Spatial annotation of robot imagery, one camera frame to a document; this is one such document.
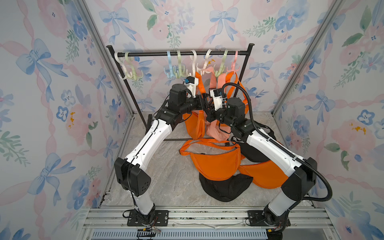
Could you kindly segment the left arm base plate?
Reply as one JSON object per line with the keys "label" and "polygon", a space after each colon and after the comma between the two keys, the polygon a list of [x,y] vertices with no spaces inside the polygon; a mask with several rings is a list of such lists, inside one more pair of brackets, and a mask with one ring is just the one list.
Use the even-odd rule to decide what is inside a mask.
{"label": "left arm base plate", "polygon": [[168,210],[153,210],[148,215],[143,215],[137,210],[131,210],[127,218],[128,227],[166,227],[169,221]]}

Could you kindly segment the black bag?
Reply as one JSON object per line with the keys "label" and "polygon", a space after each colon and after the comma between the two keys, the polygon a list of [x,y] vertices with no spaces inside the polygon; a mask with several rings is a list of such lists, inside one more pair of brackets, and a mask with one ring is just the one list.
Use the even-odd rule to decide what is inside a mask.
{"label": "black bag", "polygon": [[253,177],[238,174],[224,181],[212,181],[199,175],[203,190],[212,198],[220,202],[231,202],[249,188]]}
{"label": "black bag", "polygon": [[[269,137],[276,140],[275,132],[269,126],[258,123],[258,122],[257,124],[261,127],[261,129],[263,129],[267,133]],[[241,154],[253,163],[265,163],[271,160],[261,151],[250,146],[249,144],[247,144],[242,140],[235,139],[235,137],[232,137],[232,141],[236,142],[240,146]]]}

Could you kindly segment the pink bag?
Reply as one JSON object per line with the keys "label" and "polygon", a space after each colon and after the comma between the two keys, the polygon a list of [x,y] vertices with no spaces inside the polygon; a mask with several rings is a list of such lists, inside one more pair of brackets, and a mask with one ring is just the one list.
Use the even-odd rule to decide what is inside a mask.
{"label": "pink bag", "polygon": [[[210,75],[210,85],[209,90],[207,91],[208,96],[210,96],[210,90],[221,88],[225,83],[229,83],[232,77],[232,74],[227,77],[226,73],[220,74],[216,77],[214,67],[208,67],[205,70],[205,73]],[[228,126],[219,127],[219,123],[220,122],[217,120],[209,122],[208,114],[205,113],[206,134],[213,137],[217,141],[226,141],[230,136],[229,132],[231,128]]]}

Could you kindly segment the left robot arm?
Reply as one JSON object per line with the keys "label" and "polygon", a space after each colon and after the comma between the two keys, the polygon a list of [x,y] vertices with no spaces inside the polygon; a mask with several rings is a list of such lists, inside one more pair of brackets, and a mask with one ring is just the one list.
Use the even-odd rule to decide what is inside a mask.
{"label": "left robot arm", "polygon": [[116,159],[117,182],[130,192],[135,211],[142,217],[152,218],[156,209],[147,192],[151,184],[146,173],[150,160],[166,137],[184,121],[184,114],[208,107],[207,98],[203,85],[174,84],[143,139],[125,158]]}

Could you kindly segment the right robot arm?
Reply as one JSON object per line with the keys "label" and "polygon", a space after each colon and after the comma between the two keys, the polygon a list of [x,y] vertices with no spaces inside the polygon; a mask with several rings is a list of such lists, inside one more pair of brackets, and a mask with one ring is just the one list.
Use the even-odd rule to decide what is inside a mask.
{"label": "right robot arm", "polygon": [[287,177],[280,192],[264,208],[261,219],[269,226],[286,225],[289,212],[296,207],[317,181],[317,162],[294,154],[268,135],[264,127],[246,118],[245,103],[239,98],[213,97],[207,105],[208,120],[231,128],[232,134],[271,160]]}

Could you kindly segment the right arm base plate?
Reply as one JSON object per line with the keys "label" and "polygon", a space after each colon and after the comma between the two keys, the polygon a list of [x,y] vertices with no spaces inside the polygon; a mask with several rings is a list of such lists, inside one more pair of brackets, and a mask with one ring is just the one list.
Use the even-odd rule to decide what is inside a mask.
{"label": "right arm base plate", "polygon": [[285,219],[286,214],[276,217],[273,213],[265,213],[264,210],[248,210],[247,215],[247,225],[251,227],[281,228],[283,223],[286,223],[287,227],[291,226],[289,218]]}

